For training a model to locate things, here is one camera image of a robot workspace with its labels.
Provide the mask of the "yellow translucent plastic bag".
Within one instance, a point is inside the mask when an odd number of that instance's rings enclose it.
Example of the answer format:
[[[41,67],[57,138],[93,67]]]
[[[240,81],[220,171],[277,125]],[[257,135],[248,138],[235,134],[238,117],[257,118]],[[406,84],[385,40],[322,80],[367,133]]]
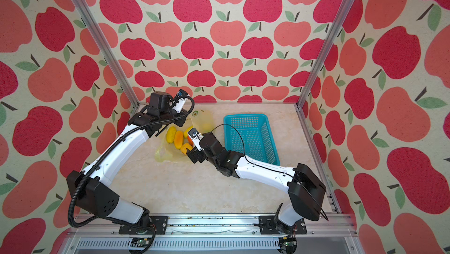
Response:
[[[163,134],[162,143],[155,153],[157,162],[185,162],[188,161],[187,149],[194,148],[188,132],[195,128],[199,133],[210,132],[215,127],[211,111],[205,109],[194,110],[186,119],[182,127],[171,125]]]

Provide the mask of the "orange fruit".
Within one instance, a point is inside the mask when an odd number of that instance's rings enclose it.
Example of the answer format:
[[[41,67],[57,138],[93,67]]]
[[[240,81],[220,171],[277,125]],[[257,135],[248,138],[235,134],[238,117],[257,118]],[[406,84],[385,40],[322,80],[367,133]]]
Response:
[[[186,139],[191,146],[194,146],[193,140],[191,139],[190,135],[186,134]]]

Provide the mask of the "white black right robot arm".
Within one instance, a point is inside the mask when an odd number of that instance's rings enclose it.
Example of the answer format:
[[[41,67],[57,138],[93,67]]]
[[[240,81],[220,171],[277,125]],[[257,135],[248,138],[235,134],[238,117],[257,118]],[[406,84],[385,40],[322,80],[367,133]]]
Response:
[[[193,163],[208,161],[226,177],[253,180],[288,194],[290,203],[280,204],[272,227],[280,234],[292,234],[297,222],[318,221],[322,213],[326,187],[305,164],[281,167],[254,160],[244,153],[227,150],[213,133],[189,131],[194,148],[186,155]]]

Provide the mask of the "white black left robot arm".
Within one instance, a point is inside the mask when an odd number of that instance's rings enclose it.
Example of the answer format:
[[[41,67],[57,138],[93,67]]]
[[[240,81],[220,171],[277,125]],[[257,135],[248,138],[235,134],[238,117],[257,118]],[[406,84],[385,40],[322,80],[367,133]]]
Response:
[[[68,222],[80,228],[100,218],[115,224],[127,225],[143,231],[155,228],[149,211],[137,204],[123,200],[110,185],[123,165],[133,153],[169,125],[182,127],[191,110],[185,110],[190,95],[179,90],[175,96],[166,92],[153,92],[150,101],[127,121],[118,138],[101,156],[82,169],[67,176],[71,195]]]

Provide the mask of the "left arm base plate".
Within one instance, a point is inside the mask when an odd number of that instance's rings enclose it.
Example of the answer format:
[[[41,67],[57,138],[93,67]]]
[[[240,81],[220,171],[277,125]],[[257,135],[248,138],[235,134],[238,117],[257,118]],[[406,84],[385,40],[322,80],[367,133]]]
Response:
[[[118,233],[121,235],[164,235],[168,225],[168,216],[150,215],[136,224],[121,225]]]

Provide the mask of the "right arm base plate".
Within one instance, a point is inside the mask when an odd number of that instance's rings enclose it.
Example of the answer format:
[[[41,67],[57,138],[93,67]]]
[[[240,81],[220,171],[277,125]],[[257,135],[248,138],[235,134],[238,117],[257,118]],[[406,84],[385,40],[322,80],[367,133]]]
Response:
[[[308,233],[303,219],[299,220],[293,226],[288,226],[276,219],[275,215],[259,216],[259,222],[256,226],[260,228],[260,233],[262,235],[306,235]]]

